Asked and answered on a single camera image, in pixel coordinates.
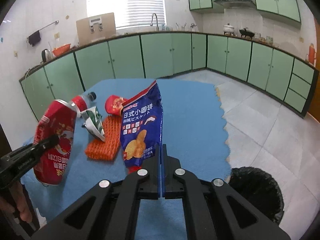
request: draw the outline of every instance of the beige board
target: beige board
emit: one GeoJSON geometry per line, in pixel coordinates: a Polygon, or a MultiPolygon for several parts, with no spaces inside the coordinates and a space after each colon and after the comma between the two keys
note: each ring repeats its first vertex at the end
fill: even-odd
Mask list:
{"type": "Polygon", "coordinates": [[[116,23],[114,13],[106,13],[84,18],[76,21],[79,45],[83,46],[92,42],[110,38],[116,35],[116,23]],[[99,24],[94,24],[94,32],[91,32],[90,21],[101,18],[103,29],[100,30],[99,24]]]}

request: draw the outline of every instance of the orange sponge cloth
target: orange sponge cloth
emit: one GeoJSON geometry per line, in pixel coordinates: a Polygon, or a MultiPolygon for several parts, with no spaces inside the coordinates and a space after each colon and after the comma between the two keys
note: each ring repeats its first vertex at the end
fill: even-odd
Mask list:
{"type": "Polygon", "coordinates": [[[93,139],[85,149],[85,154],[92,159],[112,161],[120,146],[121,117],[109,115],[102,122],[105,141],[93,139]]]}

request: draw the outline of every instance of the sink faucet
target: sink faucet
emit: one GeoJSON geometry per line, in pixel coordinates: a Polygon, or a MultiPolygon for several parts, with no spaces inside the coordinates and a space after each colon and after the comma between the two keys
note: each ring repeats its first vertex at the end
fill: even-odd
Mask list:
{"type": "Polygon", "coordinates": [[[155,13],[153,13],[152,14],[152,18],[151,18],[151,24],[150,24],[150,26],[153,26],[153,24],[152,24],[152,22],[153,22],[153,15],[155,15],[156,16],[156,22],[157,22],[157,32],[159,31],[159,25],[158,25],[158,17],[157,17],[157,15],[155,14],[155,13]]]}

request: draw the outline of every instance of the black bottle cap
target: black bottle cap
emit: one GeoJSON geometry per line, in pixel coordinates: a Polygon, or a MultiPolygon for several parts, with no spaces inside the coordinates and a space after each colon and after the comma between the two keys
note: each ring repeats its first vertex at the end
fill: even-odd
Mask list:
{"type": "Polygon", "coordinates": [[[94,100],[96,100],[97,95],[96,95],[95,92],[90,92],[90,93],[88,94],[88,98],[90,98],[91,101],[94,101],[94,100]]]}

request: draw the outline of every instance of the window blinds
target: window blinds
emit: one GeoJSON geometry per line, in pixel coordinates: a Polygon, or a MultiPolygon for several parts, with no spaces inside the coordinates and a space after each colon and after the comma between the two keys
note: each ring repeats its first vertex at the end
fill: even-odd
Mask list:
{"type": "Polygon", "coordinates": [[[163,0],[87,0],[88,17],[109,12],[115,14],[116,28],[150,25],[152,13],[165,24],[163,0]]]}

